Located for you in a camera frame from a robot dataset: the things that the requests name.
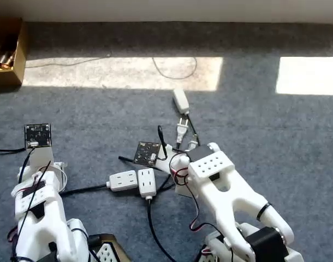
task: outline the wire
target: wire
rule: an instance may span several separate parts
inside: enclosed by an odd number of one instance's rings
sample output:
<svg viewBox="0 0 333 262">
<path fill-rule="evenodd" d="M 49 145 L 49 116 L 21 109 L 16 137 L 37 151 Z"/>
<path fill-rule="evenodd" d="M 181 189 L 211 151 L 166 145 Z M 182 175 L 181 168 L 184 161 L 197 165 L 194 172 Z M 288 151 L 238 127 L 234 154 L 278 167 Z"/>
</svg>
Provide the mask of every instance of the wire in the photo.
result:
<svg viewBox="0 0 333 262">
<path fill-rule="evenodd" d="M 4 153 L 20 153 L 26 150 L 24 147 L 23 148 L 18 148 L 18 149 L 0 149 L 0 152 Z"/>
<path fill-rule="evenodd" d="M 162 73 L 160 68 L 157 66 L 156 60 L 154 59 L 154 57 L 152 57 L 154 67 L 156 67 L 156 70 L 158 71 L 158 73 L 160 73 L 161 76 L 163 76 L 165 78 L 168 78 L 168 79 L 172 79 L 172 80 L 183 80 L 183 79 L 189 78 L 192 75 L 194 75 L 194 73 L 195 73 L 195 71 L 197 70 L 197 67 L 198 67 L 198 61 L 197 61 L 197 58 L 195 58 L 195 57 L 192 57 L 192 59 L 194 59 L 194 68 L 192 69 L 192 71 L 186 76 L 183 76 L 183 77 L 180 77 L 180 78 L 174 78 L 172 76 L 167 76 L 164 73 Z"/>
<path fill-rule="evenodd" d="M 26 156 L 25 161 L 23 161 L 23 165 L 22 165 L 22 169 L 21 169 L 20 177 L 19 177 L 19 183 L 22 182 L 23 172 L 25 172 L 25 168 L 26 168 L 26 165 L 28 163 L 29 157 L 31 156 L 31 154 L 33 153 L 34 150 L 35 150 L 35 148 L 33 148 L 32 150 L 30 150 L 30 152 Z"/>
<path fill-rule="evenodd" d="M 69 191 L 64 191 L 64 192 L 60 193 L 60 196 L 62 198 L 64 198 L 64 197 L 68 197 L 70 195 L 80 194 L 80 193 L 90 192 L 90 191 L 95 191 L 95 190 L 106 188 L 106 187 L 107 187 L 107 185 L 105 183 L 105 184 L 99 184 L 97 186 L 92 186 L 92 187 L 78 188 L 78 189 L 73 189 L 73 190 L 69 190 Z"/>
<path fill-rule="evenodd" d="M 194 128 L 194 125 L 192 123 L 192 120 L 189 116 L 189 114 L 185 114 L 185 116 L 187 117 L 188 121 L 189 121 L 189 124 L 191 125 L 191 128 L 192 128 L 192 131 L 193 131 L 193 134 L 197 137 L 197 143 L 198 143 L 198 146 L 200 146 L 200 140 L 199 140 L 199 136 L 197 134 L 197 131 L 195 130 Z"/>
<path fill-rule="evenodd" d="M 95 254 L 94 250 L 92 249 L 89 249 L 89 252 L 92 254 L 92 256 L 95 258 L 95 260 L 97 262 L 101 262 L 101 260 L 97 257 L 97 255 Z"/>
<path fill-rule="evenodd" d="M 28 262 L 34 262 L 34 260 L 32 260 L 30 258 L 26 258 L 26 257 L 16 257 L 15 259 L 16 259 L 16 261 L 24 260 L 24 261 L 28 261 Z"/>
<path fill-rule="evenodd" d="M 173 159 L 174 159 L 176 156 L 180 155 L 180 154 L 186 154 L 186 153 L 185 153 L 185 152 L 179 152 L 179 153 L 176 153 L 175 155 L 172 156 L 172 158 L 171 158 L 171 160 L 170 160 L 170 162 L 169 162 L 169 171 L 170 171 L 171 174 L 173 174 L 173 180 L 174 180 L 174 182 L 175 182 L 177 185 L 179 185 L 179 186 L 184 186 L 184 184 L 180 184 L 180 183 L 178 182 L 178 180 L 175 178 L 175 173 L 176 173 L 177 171 L 175 171 L 175 170 L 173 170 L 173 169 L 171 168 L 171 163 L 173 162 Z"/>
<path fill-rule="evenodd" d="M 170 179 L 170 175 L 168 175 L 168 176 L 166 177 L 166 179 L 164 180 L 164 182 L 161 184 L 161 186 L 158 187 L 158 189 L 157 189 L 157 193 L 160 192 L 161 190 L 163 190 L 164 186 L 166 185 L 166 183 L 168 183 L 169 179 Z"/>
<path fill-rule="evenodd" d="M 30 66 L 30 67 L 25 67 L 25 68 L 39 68 L 39 67 L 48 67 L 48 66 L 72 67 L 72 66 L 76 66 L 78 64 L 84 64 L 84 63 L 87 63 L 87 62 L 92 62 L 92 61 L 102 60 L 102 59 L 105 59 L 105 58 L 110 58 L 111 56 L 112 56 L 112 52 L 110 51 L 107 54 L 107 56 L 92 58 L 92 59 L 88 59 L 88 60 L 85 60 L 85 61 L 76 62 L 76 63 L 72 63 L 72 64 L 49 63 L 49 64 L 33 65 L 33 66 Z"/>
<path fill-rule="evenodd" d="M 151 199 L 148 200 L 148 204 L 147 204 L 147 216 L 148 216 L 148 224 L 150 226 L 151 233 L 152 233 L 153 238 L 154 238 L 155 242 L 157 243 L 158 247 L 169 258 L 170 261 L 176 262 L 176 260 L 174 258 L 172 258 L 172 256 L 164 249 L 164 247 L 162 246 L 162 244 L 160 243 L 160 241 L 157 238 L 156 232 L 154 231 L 153 224 L 152 224 L 152 217 L 151 217 Z"/>
<path fill-rule="evenodd" d="M 25 214 L 25 216 L 24 216 L 24 218 L 23 218 L 23 220 L 22 220 L 22 223 L 21 223 L 21 227 L 20 227 L 19 235 L 17 236 L 17 239 L 16 239 L 16 243 L 15 243 L 15 252 L 14 252 L 15 255 L 16 255 L 16 247 L 17 247 L 17 243 L 19 242 L 19 238 L 20 238 L 20 235 L 21 235 L 21 231 L 22 231 L 22 229 L 23 229 L 23 225 L 25 224 L 26 217 L 27 217 L 27 215 L 28 215 L 28 213 L 29 213 L 29 210 L 31 209 L 31 205 L 32 205 L 33 199 L 34 199 L 34 197 L 35 197 L 35 194 L 36 194 L 36 192 L 37 192 L 37 190 L 38 190 L 38 188 L 39 188 L 39 185 L 40 185 L 41 179 L 43 178 L 45 172 L 47 171 L 47 168 L 49 167 L 50 163 L 51 163 L 51 161 L 48 162 L 48 164 L 47 164 L 45 170 L 43 171 L 42 175 L 40 176 L 40 178 L 39 178 L 39 180 L 38 180 L 38 183 L 37 183 L 36 186 L 35 186 L 34 192 L 33 192 L 33 194 L 32 194 L 32 198 L 31 198 L 31 200 L 29 201 L 29 205 L 28 205 L 28 208 L 27 208 L 26 214 Z"/>
<path fill-rule="evenodd" d="M 162 129 L 162 126 L 160 126 L 160 125 L 158 125 L 158 136 L 159 136 L 159 139 L 160 139 L 160 143 L 162 144 L 162 148 L 163 148 L 163 152 L 164 152 L 164 158 L 157 157 L 157 159 L 159 159 L 161 161 L 164 161 L 168 158 L 168 154 L 167 154 L 167 149 L 165 148 L 163 129 Z"/>
<path fill-rule="evenodd" d="M 46 165 L 45 165 L 45 166 L 42 166 L 41 168 L 38 169 L 38 171 L 40 171 L 42 168 L 45 168 L 45 167 L 46 167 Z M 54 169 L 56 169 L 56 170 L 58 170 L 58 171 L 61 172 L 62 188 L 60 188 L 60 192 L 64 191 L 64 189 L 65 189 L 65 187 L 66 187 L 66 185 L 67 185 L 67 181 L 68 181 L 68 178 L 67 178 L 67 174 L 66 174 L 66 172 L 63 171 L 61 168 L 58 168 L 58 167 L 55 166 L 55 165 L 51 165 L 51 166 L 49 166 L 49 167 L 50 167 L 50 168 L 54 168 Z"/>
<path fill-rule="evenodd" d="M 188 173 L 185 174 L 185 175 L 179 175 L 179 172 L 180 171 L 184 171 L 184 170 L 188 170 L 188 168 L 181 168 L 180 170 L 176 171 L 173 175 L 173 179 L 174 179 L 174 182 L 178 185 L 178 186 L 185 186 L 187 184 L 186 182 L 186 178 L 188 176 Z M 184 183 L 183 184 L 180 184 L 179 183 L 179 180 L 178 178 L 183 178 L 184 179 Z"/>
<path fill-rule="evenodd" d="M 223 234 L 221 233 L 221 231 L 218 230 L 218 228 L 217 228 L 216 226 L 214 226 L 213 224 L 208 223 L 208 222 L 201 223 L 199 226 L 193 228 L 194 225 L 195 225 L 195 223 L 196 223 L 196 221 L 197 221 L 197 219 L 198 219 L 198 217 L 199 217 L 199 205 L 198 205 L 198 202 L 197 202 L 197 200 L 196 200 L 196 198 L 195 198 L 193 192 L 191 191 L 191 189 L 189 188 L 188 184 L 186 183 L 186 178 L 187 178 L 187 176 L 185 176 L 185 177 L 183 178 L 183 180 L 184 180 L 184 182 L 185 182 L 185 186 L 187 187 L 188 191 L 190 192 L 190 194 L 191 194 L 191 196 L 192 196 L 192 198 L 193 198 L 193 200 L 194 200 L 195 209 L 196 209 L 196 213 L 197 213 L 196 217 L 195 217 L 195 218 L 191 221 L 191 223 L 189 224 L 189 229 L 190 229 L 191 231 L 193 231 L 193 232 L 198 232 L 203 226 L 205 226 L 205 225 L 210 225 L 210 226 L 212 226 L 213 228 L 215 228 L 215 229 L 221 234 L 221 236 L 223 237 Z"/>
<path fill-rule="evenodd" d="M 125 161 L 125 162 L 129 162 L 129 163 L 133 163 L 133 164 L 135 164 L 135 165 L 140 165 L 140 164 L 135 163 L 131 158 L 118 156 L 118 159 L 121 160 L 121 161 Z M 158 170 L 158 171 L 163 172 L 162 169 L 156 168 L 155 166 L 148 166 L 148 165 L 143 165 L 143 166 L 145 166 L 145 167 L 147 167 L 147 168 L 153 168 L 153 169 L 155 169 L 155 170 Z"/>
</svg>

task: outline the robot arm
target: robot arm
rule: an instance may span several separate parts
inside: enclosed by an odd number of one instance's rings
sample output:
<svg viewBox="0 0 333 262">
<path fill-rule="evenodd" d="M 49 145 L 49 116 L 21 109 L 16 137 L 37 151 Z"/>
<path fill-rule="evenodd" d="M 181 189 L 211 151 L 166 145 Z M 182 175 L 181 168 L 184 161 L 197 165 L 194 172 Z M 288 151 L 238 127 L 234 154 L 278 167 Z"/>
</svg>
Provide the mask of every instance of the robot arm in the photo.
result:
<svg viewBox="0 0 333 262">
<path fill-rule="evenodd" d="M 175 170 L 188 167 L 189 187 L 213 213 L 217 227 L 225 237 L 222 248 L 232 250 L 244 261 L 303 261 L 300 254 L 294 256 L 294 260 L 287 260 L 289 251 L 286 245 L 294 241 L 294 234 L 288 223 L 262 195 L 249 186 L 215 143 L 201 147 L 194 149 L 198 152 L 188 152 L 187 156 L 176 156 L 171 165 Z M 166 162 L 171 160 L 173 154 L 172 150 L 168 150 L 169 159 Z M 169 171 L 160 160 L 156 162 L 156 167 Z M 187 195 L 180 186 L 177 186 L 176 191 Z M 239 210 L 257 218 L 266 227 L 250 235 L 243 235 L 234 218 L 234 212 Z M 214 248 L 216 247 L 218 255 L 223 253 L 219 250 L 219 245 Z"/>
</svg>

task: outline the power adapter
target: power adapter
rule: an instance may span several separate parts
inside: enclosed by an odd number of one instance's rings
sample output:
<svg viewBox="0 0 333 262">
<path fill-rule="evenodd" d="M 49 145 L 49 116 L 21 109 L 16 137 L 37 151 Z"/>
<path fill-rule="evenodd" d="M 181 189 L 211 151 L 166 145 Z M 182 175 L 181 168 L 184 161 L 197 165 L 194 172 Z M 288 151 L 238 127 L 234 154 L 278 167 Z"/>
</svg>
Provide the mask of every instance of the power adapter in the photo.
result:
<svg viewBox="0 0 333 262">
<path fill-rule="evenodd" d="M 186 97 L 185 92 L 182 88 L 176 88 L 173 90 L 174 102 L 180 114 L 188 115 L 189 114 L 189 103 Z"/>
</svg>

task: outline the white plug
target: white plug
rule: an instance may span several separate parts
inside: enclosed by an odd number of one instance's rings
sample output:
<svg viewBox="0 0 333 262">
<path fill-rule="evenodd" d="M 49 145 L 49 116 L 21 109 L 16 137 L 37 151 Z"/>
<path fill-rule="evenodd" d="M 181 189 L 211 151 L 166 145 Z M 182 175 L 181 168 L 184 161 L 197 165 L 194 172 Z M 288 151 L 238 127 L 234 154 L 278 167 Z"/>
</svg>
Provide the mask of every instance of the white plug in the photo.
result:
<svg viewBox="0 0 333 262">
<path fill-rule="evenodd" d="M 111 188 L 112 191 L 122 191 L 138 187 L 136 172 L 131 170 L 110 175 L 106 186 Z"/>
<path fill-rule="evenodd" d="M 197 136 L 193 135 L 192 140 L 188 142 L 188 151 L 195 149 L 198 146 Z"/>
<path fill-rule="evenodd" d="M 146 200 L 152 199 L 157 194 L 154 170 L 152 168 L 140 169 L 138 179 L 141 196 Z"/>
<path fill-rule="evenodd" d="M 179 110 L 180 114 L 188 115 L 189 114 L 189 103 L 185 92 L 182 88 L 176 88 L 173 90 L 174 94 L 174 101 L 176 104 L 177 109 Z"/>
<path fill-rule="evenodd" d="M 176 145 L 177 145 L 178 149 L 180 148 L 183 136 L 186 134 L 187 129 L 188 129 L 188 125 L 187 125 L 188 120 L 186 119 L 186 122 L 184 124 L 182 123 L 182 120 L 183 120 L 183 118 L 181 117 L 180 122 L 177 124 L 177 128 L 176 128 L 176 131 L 177 131 Z"/>
</svg>

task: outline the power plug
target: power plug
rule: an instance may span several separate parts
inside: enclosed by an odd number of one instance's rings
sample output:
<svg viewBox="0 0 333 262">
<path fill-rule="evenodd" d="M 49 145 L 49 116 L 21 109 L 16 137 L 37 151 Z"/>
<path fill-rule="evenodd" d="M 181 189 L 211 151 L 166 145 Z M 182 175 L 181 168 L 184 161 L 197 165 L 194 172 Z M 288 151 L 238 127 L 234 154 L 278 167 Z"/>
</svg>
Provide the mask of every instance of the power plug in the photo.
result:
<svg viewBox="0 0 333 262">
<path fill-rule="evenodd" d="M 131 170 L 111 175 L 106 185 L 112 191 L 122 191 L 138 187 L 136 172 Z"/>
<path fill-rule="evenodd" d="M 188 115 L 189 114 L 189 103 L 185 92 L 182 88 L 176 88 L 173 90 L 174 102 L 180 114 Z"/>
<path fill-rule="evenodd" d="M 157 194 L 156 178 L 152 168 L 140 169 L 138 171 L 140 194 L 146 200 L 152 199 Z"/>
</svg>

